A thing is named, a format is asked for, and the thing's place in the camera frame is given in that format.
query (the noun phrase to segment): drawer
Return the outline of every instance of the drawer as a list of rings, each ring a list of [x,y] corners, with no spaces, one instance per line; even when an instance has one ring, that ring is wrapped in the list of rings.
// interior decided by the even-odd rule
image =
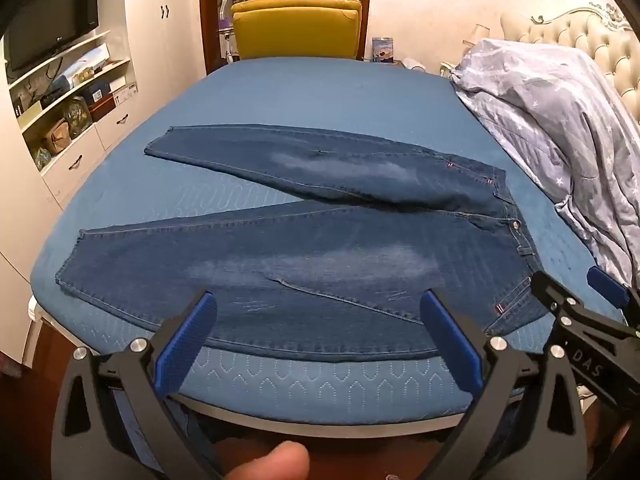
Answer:
[[[42,177],[58,203],[76,187],[104,153],[95,125],[90,126],[43,170]]]
[[[128,136],[138,125],[140,110],[136,105],[139,97],[140,94],[133,95],[95,123],[105,150]]]

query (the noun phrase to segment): tufted headboard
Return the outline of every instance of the tufted headboard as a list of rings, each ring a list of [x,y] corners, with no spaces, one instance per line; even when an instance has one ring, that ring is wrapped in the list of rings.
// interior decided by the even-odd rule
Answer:
[[[505,12],[500,17],[504,39],[574,46],[589,54],[613,83],[640,124],[640,41],[624,16],[607,4],[591,4],[545,21]]]

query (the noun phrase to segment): finger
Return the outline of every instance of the finger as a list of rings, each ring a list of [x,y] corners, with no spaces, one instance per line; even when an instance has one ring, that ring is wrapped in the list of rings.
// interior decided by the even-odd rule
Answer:
[[[631,422],[626,423],[622,428],[618,430],[616,436],[613,437],[613,441],[611,442],[611,450],[615,450],[622,442],[622,439],[625,437],[626,432],[629,431],[631,427]]]
[[[596,401],[587,408],[584,412],[584,429],[587,433],[587,447],[594,448],[598,445],[598,438],[600,436],[600,427],[602,416],[602,403],[596,399]]]
[[[295,442],[283,442],[268,455],[235,468],[225,480],[306,480],[309,453]]]

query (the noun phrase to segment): blue mattress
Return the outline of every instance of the blue mattress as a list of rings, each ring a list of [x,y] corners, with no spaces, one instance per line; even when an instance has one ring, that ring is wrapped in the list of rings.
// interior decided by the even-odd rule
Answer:
[[[78,230],[249,208],[296,200],[222,173],[145,156],[170,126],[261,123],[327,128],[420,144],[503,168],[545,270],[593,310],[619,311],[586,283],[588,250],[552,203],[508,157],[439,76],[343,59],[273,58],[224,67],[139,126],[89,177],[53,229],[31,275],[40,306],[80,340],[113,352],[149,332],[77,298],[54,281]],[[540,350],[549,316],[508,336]],[[319,363],[203,348],[181,393],[268,420],[388,424],[460,413],[460,392],[440,358]]]

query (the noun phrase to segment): jeans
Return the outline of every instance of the jeans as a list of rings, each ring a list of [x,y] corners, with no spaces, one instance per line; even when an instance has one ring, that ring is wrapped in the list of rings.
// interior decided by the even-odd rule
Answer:
[[[139,326],[156,329],[204,287],[219,307],[207,345],[340,362],[436,355],[418,309],[434,286],[491,335],[546,313],[502,170],[282,126],[176,128],[145,152],[308,200],[81,232],[57,282]]]

